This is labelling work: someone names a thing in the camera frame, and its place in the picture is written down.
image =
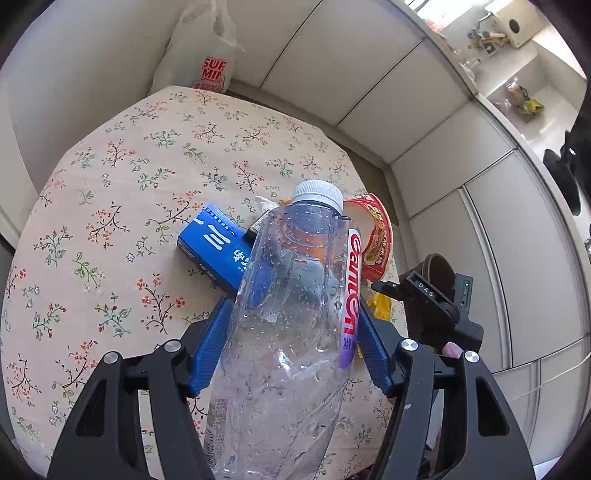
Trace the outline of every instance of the bottle label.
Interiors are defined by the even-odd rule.
[[[359,317],[359,289],[361,288],[361,237],[349,229],[347,242],[347,270],[345,277],[345,301],[342,306],[340,333],[340,367],[347,368],[355,356],[357,347],[357,320]]]
[[[203,442],[203,453],[209,468],[212,469],[215,468],[218,460],[222,457],[227,415],[228,399],[212,399],[207,412],[207,427],[205,428],[205,440]]]

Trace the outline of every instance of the white bottle cap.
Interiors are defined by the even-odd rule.
[[[291,202],[311,200],[334,208],[343,215],[343,194],[338,187],[324,180],[306,180],[300,183],[291,197]]]

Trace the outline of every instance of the metal screw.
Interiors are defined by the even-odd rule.
[[[466,352],[464,352],[464,357],[466,358],[466,360],[473,364],[480,360],[480,356],[478,355],[478,353],[473,352],[472,350],[467,350]]]
[[[178,340],[170,340],[164,344],[164,349],[167,352],[178,352],[181,349],[181,342]]]
[[[108,352],[103,357],[103,360],[106,364],[114,364],[119,359],[119,354],[117,352]]]
[[[402,345],[402,348],[408,350],[409,352],[414,352],[418,348],[418,343],[411,338],[405,338],[402,342],[400,342],[400,345]]]

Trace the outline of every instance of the white wall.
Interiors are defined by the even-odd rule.
[[[189,0],[58,0],[2,71],[14,131],[39,192],[61,156],[152,83]]]
[[[0,145],[2,145],[0,175],[0,234],[14,248],[25,226],[29,213],[37,200],[17,139],[12,129],[8,107],[6,78],[0,72]]]

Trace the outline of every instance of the blue box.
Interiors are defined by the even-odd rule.
[[[252,247],[242,229],[209,203],[180,233],[177,245],[232,299]]]

